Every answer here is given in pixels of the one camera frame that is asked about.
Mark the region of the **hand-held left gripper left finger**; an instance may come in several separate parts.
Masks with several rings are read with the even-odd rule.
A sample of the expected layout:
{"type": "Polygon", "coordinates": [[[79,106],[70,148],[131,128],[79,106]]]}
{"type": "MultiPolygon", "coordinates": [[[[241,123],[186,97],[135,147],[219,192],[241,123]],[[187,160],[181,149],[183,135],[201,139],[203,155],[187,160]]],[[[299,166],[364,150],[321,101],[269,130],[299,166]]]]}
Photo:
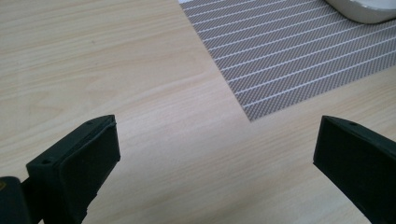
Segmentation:
{"type": "Polygon", "coordinates": [[[28,162],[25,183],[33,222],[81,224],[117,162],[116,119],[91,119],[28,162]]]}

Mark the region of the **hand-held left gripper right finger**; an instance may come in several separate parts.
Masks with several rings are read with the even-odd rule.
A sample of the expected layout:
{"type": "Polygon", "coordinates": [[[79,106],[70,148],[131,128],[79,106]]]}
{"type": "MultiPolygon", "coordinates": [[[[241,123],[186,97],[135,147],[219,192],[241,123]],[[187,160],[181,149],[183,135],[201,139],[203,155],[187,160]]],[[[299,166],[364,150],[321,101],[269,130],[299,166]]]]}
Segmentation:
{"type": "Polygon", "coordinates": [[[313,163],[372,224],[396,224],[396,142],[356,122],[324,116],[313,163]]]}

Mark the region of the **grey striped placemat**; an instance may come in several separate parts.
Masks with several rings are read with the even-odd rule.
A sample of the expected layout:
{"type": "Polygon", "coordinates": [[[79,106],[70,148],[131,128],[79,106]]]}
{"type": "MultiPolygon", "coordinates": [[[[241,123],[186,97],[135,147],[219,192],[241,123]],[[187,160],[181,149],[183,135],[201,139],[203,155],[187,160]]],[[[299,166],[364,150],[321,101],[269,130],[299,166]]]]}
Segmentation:
{"type": "Polygon", "coordinates": [[[362,24],[325,0],[178,0],[248,119],[396,65],[396,20],[362,24]]]}

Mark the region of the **white rectangular tray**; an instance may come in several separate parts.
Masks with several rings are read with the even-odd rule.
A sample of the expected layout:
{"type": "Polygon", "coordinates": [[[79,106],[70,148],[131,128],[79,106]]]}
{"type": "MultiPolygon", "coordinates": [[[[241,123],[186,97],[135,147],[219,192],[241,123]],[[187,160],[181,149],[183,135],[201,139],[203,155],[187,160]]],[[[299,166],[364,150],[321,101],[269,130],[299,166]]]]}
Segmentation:
{"type": "Polygon", "coordinates": [[[346,18],[364,24],[396,19],[396,0],[324,0],[346,18]]]}

